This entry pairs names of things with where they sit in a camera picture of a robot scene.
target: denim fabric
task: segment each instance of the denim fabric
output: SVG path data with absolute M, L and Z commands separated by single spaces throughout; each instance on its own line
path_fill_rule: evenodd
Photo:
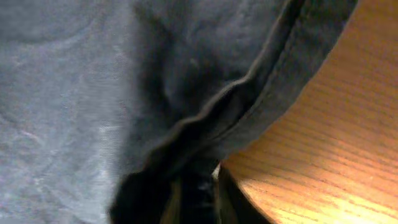
M 0 223 L 106 223 L 120 181 L 245 76 L 286 2 L 2 0 Z M 315 74 L 355 2 L 305 1 L 268 69 L 185 131 L 165 171 L 258 137 Z

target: wooden table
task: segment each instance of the wooden table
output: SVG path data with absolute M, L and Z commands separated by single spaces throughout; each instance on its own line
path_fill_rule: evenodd
M 225 165 L 279 223 L 398 224 L 398 0 L 361 1 L 297 103 Z

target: wooden surface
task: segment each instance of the wooden surface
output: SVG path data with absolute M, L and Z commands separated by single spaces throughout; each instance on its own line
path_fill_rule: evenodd
M 226 166 L 279 223 L 398 224 L 398 0 L 361 1 L 297 103 Z

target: garment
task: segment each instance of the garment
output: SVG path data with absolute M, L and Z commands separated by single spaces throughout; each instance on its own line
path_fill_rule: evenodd
M 2 0 L 0 223 L 106 223 L 128 174 L 241 149 L 292 105 L 355 4 Z

